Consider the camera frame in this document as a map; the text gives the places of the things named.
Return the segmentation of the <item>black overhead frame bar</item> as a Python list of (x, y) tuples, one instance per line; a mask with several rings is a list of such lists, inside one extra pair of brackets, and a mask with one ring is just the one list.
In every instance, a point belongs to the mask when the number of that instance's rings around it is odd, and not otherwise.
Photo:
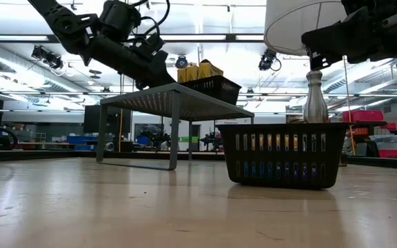
[[(247, 34), (162, 34), (167, 43), (262, 43), (263, 35)], [(53, 34), (0, 34), (0, 43), (58, 43)]]

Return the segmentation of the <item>dark monitor screen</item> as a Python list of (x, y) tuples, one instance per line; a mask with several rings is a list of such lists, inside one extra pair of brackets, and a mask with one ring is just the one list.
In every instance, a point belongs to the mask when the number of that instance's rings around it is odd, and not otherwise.
[[(101, 116), (100, 105), (86, 105), (84, 112), (83, 132), (98, 133)], [(117, 107), (109, 107), (106, 120), (106, 133), (119, 134), (120, 126), (122, 134), (129, 134), (131, 131), (130, 110), (119, 109)]]

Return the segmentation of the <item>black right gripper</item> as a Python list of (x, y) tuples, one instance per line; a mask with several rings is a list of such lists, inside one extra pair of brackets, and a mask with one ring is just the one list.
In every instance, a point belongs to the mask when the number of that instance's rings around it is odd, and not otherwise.
[(371, 29), (380, 43), (378, 55), (397, 57), (397, 0), (343, 0), (343, 6), (346, 19), (301, 36), (311, 71), (328, 68), (344, 56), (352, 63), (366, 61)]

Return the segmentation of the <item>grey perforated metal shelf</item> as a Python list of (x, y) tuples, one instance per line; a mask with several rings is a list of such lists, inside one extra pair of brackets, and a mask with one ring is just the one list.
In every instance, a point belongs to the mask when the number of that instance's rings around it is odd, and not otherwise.
[(99, 164), (104, 163), (105, 129), (109, 107), (117, 107), (171, 119), (169, 163), (167, 165), (144, 165), (144, 169), (176, 169), (179, 148), (179, 121), (187, 121), (189, 125), (198, 121), (217, 121), (237, 118), (249, 118), (251, 122), (254, 121), (254, 113), (212, 98), (178, 83), (113, 96), (101, 100), (100, 106), (99, 135), (96, 151), (96, 162)]

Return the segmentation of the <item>black slotted plastic basket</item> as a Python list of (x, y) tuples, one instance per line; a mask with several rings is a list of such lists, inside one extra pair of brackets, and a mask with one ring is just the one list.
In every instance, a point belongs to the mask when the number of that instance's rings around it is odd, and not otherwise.
[[(244, 185), (328, 189), (336, 183), (348, 123), (219, 125), (230, 180)], [(252, 134), (297, 134), (297, 152), (253, 151)]]
[(188, 81), (181, 85), (232, 105), (236, 105), (241, 89), (240, 85), (221, 75)]

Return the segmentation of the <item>blue storage bin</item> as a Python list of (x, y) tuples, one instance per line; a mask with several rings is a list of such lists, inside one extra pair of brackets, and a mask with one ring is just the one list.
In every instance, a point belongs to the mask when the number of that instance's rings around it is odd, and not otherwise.
[(93, 151), (97, 145), (97, 137), (95, 136), (67, 136), (66, 141), (76, 151)]

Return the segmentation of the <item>dark side table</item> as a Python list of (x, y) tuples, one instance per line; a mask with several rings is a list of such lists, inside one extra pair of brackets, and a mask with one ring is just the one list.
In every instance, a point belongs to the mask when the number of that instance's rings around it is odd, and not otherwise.
[(380, 127), (386, 125), (386, 121), (358, 121), (352, 123), (353, 128), (364, 128), (368, 129), (368, 132), (371, 133), (374, 131), (375, 127)]

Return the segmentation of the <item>silver table lamp white shade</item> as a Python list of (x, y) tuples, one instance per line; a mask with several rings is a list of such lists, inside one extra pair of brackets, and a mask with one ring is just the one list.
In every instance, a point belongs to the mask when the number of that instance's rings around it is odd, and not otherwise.
[[(303, 56), (307, 48), (301, 36), (327, 27), (346, 17), (341, 0), (267, 0), (264, 42), (280, 54)], [(307, 123), (326, 123), (327, 105), (321, 91), (322, 72), (311, 69), (307, 74), (309, 93), (303, 108)]]

